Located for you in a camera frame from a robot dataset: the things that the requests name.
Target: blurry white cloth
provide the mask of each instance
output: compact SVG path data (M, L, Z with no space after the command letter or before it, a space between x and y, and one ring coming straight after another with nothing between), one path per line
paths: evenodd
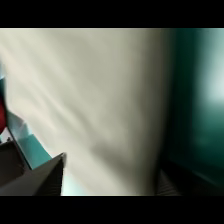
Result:
M154 193L146 183L165 113L163 32L0 29L9 109L51 156L68 154L87 195Z

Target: white surface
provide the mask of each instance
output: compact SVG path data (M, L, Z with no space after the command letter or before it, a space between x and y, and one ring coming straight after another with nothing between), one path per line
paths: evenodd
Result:
M51 156L67 152L69 178L89 195L146 194L165 108L162 40L161 29L0 29L9 109Z

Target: white fabric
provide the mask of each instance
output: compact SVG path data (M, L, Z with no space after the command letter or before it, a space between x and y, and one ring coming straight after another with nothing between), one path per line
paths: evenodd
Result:
M163 37L163 29L0 29L9 109L51 156L68 153L87 195L154 192L146 182L165 113Z

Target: beige cloth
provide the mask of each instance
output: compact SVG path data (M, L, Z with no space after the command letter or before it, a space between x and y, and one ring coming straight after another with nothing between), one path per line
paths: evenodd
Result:
M163 32L0 29L9 109L51 156L68 153L67 170L87 195L154 194L167 95Z

